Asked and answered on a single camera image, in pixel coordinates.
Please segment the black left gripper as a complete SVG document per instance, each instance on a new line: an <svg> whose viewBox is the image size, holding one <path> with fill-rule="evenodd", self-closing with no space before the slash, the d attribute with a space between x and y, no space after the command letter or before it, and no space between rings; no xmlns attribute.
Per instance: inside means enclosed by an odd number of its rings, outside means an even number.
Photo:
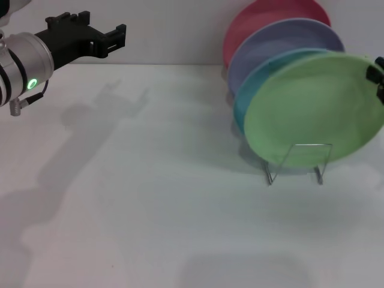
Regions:
<svg viewBox="0 0 384 288"><path fill-rule="evenodd" d="M121 24L102 36L100 31L88 26L90 17L89 11L47 17L48 29L35 34L47 46L55 70L81 57L106 58L125 46L126 25Z"/></svg>

